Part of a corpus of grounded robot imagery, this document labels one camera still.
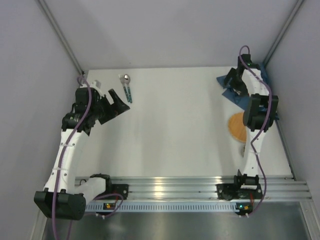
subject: black bracket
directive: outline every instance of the black bracket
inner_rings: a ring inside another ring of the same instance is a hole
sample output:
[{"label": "black bracket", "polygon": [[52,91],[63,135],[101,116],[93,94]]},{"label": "black bracket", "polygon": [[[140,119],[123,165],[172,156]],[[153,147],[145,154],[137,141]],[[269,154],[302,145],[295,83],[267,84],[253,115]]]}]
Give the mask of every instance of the black bracket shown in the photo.
[{"label": "black bracket", "polygon": [[230,86],[241,97],[248,95],[248,89],[246,84],[242,81],[241,76],[237,74],[237,70],[233,67],[225,76],[223,80],[223,85],[226,88]]},{"label": "black bracket", "polygon": [[[92,95],[90,109],[84,121],[78,128],[78,132],[84,131],[87,135],[90,135],[91,128],[94,127],[96,120],[98,120],[102,125],[130,109],[130,107],[120,99],[113,89],[108,91],[113,99],[112,104],[110,104],[106,95],[100,96],[96,89],[91,88],[90,91]],[[78,88],[75,91],[75,103],[72,105],[71,112],[67,113],[62,119],[63,131],[75,128],[79,120],[84,115],[88,102],[88,89],[86,87]]]},{"label": "black bracket", "polygon": [[[128,184],[112,184],[110,176],[101,173],[94,174],[90,178],[105,179],[106,191],[97,197],[116,193],[122,195],[124,200],[127,199],[129,193]],[[47,218],[52,218],[53,196],[54,193],[49,192],[48,189],[36,191],[34,195],[35,204]],[[116,198],[116,196],[112,196],[102,199],[114,200]],[[65,190],[61,190],[61,192],[57,192],[56,194],[55,217],[57,219],[80,220],[85,214],[86,204],[87,202],[83,194],[70,194],[66,193]]]},{"label": "black bracket", "polygon": [[[105,179],[105,192],[99,194],[97,197],[107,195],[107,194],[120,194],[124,200],[127,199],[128,193],[129,193],[129,185],[128,184],[112,184],[111,178],[109,175],[106,174],[93,174],[90,176],[90,178],[102,178]],[[117,199],[116,196],[110,196],[106,198],[101,199],[110,199],[114,200]]]},{"label": "black bracket", "polygon": [[221,183],[216,185],[218,199],[221,200],[243,200],[243,199],[261,199],[262,189],[259,184],[259,177],[242,175],[238,171],[238,175],[233,177],[233,183]]},{"label": "black bracket", "polygon": [[264,132],[266,132],[269,127],[272,126],[276,118],[277,107],[279,98],[276,95],[272,96],[272,100],[269,103],[269,96],[252,94],[248,106],[243,114],[243,124],[247,126],[252,132],[254,130],[261,129],[267,115],[268,105],[271,104],[270,115],[268,117],[268,122],[264,127]]}]

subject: metal corner post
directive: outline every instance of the metal corner post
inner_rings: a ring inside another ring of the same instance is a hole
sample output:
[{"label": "metal corner post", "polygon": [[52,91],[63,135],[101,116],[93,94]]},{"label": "metal corner post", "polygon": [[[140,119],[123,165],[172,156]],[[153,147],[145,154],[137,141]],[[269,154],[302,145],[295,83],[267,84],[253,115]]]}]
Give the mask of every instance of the metal corner post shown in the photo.
[{"label": "metal corner post", "polygon": [[287,17],[287,19],[286,19],[285,23],[283,24],[280,32],[276,36],[276,38],[273,41],[268,53],[266,54],[266,56],[265,56],[265,58],[263,60],[263,64],[264,64],[265,67],[267,67],[268,63],[270,62],[271,57],[274,55],[279,43],[282,41],[282,39],[286,35],[286,33],[287,33],[288,29],[289,29],[289,26],[291,25],[291,23],[293,22],[293,20],[297,16],[297,13],[299,12],[299,10],[302,8],[304,2],[305,2],[305,0],[297,0],[296,1],[292,11],[290,12],[289,16]]},{"label": "metal corner post", "polygon": [[76,70],[78,71],[79,74],[82,74],[83,73],[83,69],[80,66],[80,64],[79,64],[74,52],[72,51],[67,39],[65,38],[63,32],[61,31],[56,19],[54,18],[53,14],[51,13],[46,1],[45,0],[35,0],[35,2],[37,3],[37,5],[39,6],[40,10],[43,12],[43,14],[47,18],[48,22],[52,26],[55,34],[59,38],[61,44],[63,45],[63,47],[64,47],[64,49],[66,51],[66,53],[70,57],[74,67],[76,68]]},{"label": "metal corner post", "polygon": [[316,206],[313,202],[300,202],[302,215],[305,220],[306,227],[309,231],[311,240],[320,239],[320,219],[317,214]]}]

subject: orange object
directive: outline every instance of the orange object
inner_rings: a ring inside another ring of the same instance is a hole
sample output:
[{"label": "orange object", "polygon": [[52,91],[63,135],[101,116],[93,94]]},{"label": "orange object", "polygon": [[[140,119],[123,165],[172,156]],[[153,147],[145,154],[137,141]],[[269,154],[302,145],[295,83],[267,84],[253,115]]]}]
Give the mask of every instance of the orange object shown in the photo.
[{"label": "orange object", "polygon": [[243,123],[244,113],[239,112],[229,118],[228,129],[231,135],[242,143],[247,141],[246,127]]}]

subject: metal floor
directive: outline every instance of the metal floor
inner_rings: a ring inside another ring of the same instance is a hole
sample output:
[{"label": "metal floor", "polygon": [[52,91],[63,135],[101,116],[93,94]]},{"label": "metal floor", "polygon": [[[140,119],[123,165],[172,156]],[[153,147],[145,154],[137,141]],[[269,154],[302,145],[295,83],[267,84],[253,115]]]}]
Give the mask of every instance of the metal floor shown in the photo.
[{"label": "metal floor", "polygon": [[[66,239],[69,221],[58,221]],[[265,203],[250,218],[234,213],[118,213],[73,222],[70,240],[309,240],[299,203]],[[54,240],[48,219],[42,240]]]}]

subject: metal frame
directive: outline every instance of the metal frame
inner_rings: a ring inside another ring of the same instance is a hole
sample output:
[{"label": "metal frame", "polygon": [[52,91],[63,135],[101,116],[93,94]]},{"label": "metal frame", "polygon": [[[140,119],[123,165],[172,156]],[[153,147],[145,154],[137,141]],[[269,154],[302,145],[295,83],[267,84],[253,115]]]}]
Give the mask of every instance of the metal frame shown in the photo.
[{"label": "metal frame", "polygon": [[80,75],[82,75],[84,73],[84,71],[83,71],[82,67],[80,66],[80,64],[79,64],[74,52],[72,51],[72,49],[71,49],[71,47],[70,47],[65,35],[61,31],[61,29],[60,29],[55,17],[51,13],[46,1],[45,0],[35,0],[35,2],[39,6],[40,10],[43,12],[43,14],[46,17],[46,19],[48,20],[48,22],[50,23],[54,33],[59,38],[62,46],[64,47],[65,52],[70,57],[70,60],[72,61],[74,67],[76,68],[78,73]]},{"label": "metal frame", "polygon": [[[227,202],[218,199],[216,184],[233,183],[233,177],[114,177],[113,184],[128,184],[126,202]],[[295,181],[292,177],[269,177],[267,179],[266,202],[312,201],[305,181]],[[248,202],[234,200],[231,202]]]},{"label": "metal frame", "polygon": [[284,149],[284,152],[285,152],[285,156],[286,156],[286,159],[289,163],[289,167],[291,169],[291,173],[292,173],[292,176],[295,180],[300,180],[299,178],[297,178],[297,171],[296,171],[296,167],[294,165],[294,161],[293,161],[293,156],[292,154],[290,153],[289,151],[289,148],[288,148],[288,143],[286,141],[286,138],[284,137],[284,134],[283,134],[283,128],[281,126],[281,123],[279,121],[275,121],[275,124],[276,124],[276,127],[278,129],[278,132],[279,132],[279,136],[280,136],[280,139],[281,139],[281,143],[283,145],[283,149]]},{"label": "metal frame", "polygon": [[[70,57],[74,67],[79,74],[83,73],[83,69],[80,66],[74,52],[72,51],[68,41],[66,40],[63,32],[61,31],[57,21],[51,13],[45,0],[35,0],[43,14],[46,16],[50,25],[52,26],[55,34],[59,38],[66,53]],[[279,43],[287,33],[289,26],[293,22],[297,13],[302,8],[305,0],[297,0],[291,13],[286,19],[283,27],[278,33],[276,39],[273,41],[266,57],[263,60],[265,66],[268,65],[271,57],[275,53]],[[280,126],[278,126],[282,143],[287,154],[287,158],[294,174],[294,169],[291,162],[291,156],[288,152],[286,141],[283,138]],[[80,179],[86,179],[87,177],[77,178],[79,184]],[[129,196],[126,200],[126,205],[135,206],[131,210],[136,211],[136,208],[141,206],[160,206],[164,203],[170,202],[171,204],[192,203],[194,204],[214,204],[214,206],[223,206],[227,203],[233,209],[233,202],[225,202],[218,200],[216,184],[231,183],[232,177],[151,177],[151,178],[136,178],[136,177],[116,177],[112,181],[115,184],[128,183],[129,184]],[[320,220],[317,215],[315,205],[312,201],[311,194],[309,192],[307,183],[305,181],[294,181],[289,177],[269,177],[267,179],[268,190],[265,198],[266,202],[300,202],[301,211],[303,213],[306,226],[309,230],[312,240],[320,239]],[[35,225],[31,233],[31,240],[42,239],[45,229],[47,218],[39,211]]]},{"label": "metal frame", "polygon": [[313,201],[300,202],[302,214],[305,220],[306,227],[309,231],[312,240],[320,239],[320,219],[317,214],[316,206]]},{"label": "metal frame", "polygon": [[[77,177],[75,184],[89,177]],[[216,184],[232,183],[231,176],[216,177],[113,177],[113,184],[129,184],[128,198],[120,212],[236,212],[235,204],[248,200],[218,199]],[[305,181],[291,176],[267,178],[265,202],[298,202],[312,240],[320,239],[320,221]],[[108,200],[89,203],[86,212],[108,212]],[[39,211],[30,240],[42,239],[46,217]]]},{"label": "metal frame", "polygon": [[296,1],[293,9],[291,10],[289,16],[287,17],[286,21],[284,22],[280,32],[276,36],[276,38],[273,41],[268,53],[266,54],[266,56],[265,56],[265,58],[263,60],[263,64],[264,64],[265,67],[267,67],[268,63],[270,62],[271,57],[274,55],[274,53],[277,50],[280,42],[282,41],[282,39],[286,35],[291,23],[293,22],[293,20],[297,16],[297,13],[299,12],[299,10],[302,8],[304,2],[305,2],[305,0],[297,0]]}]

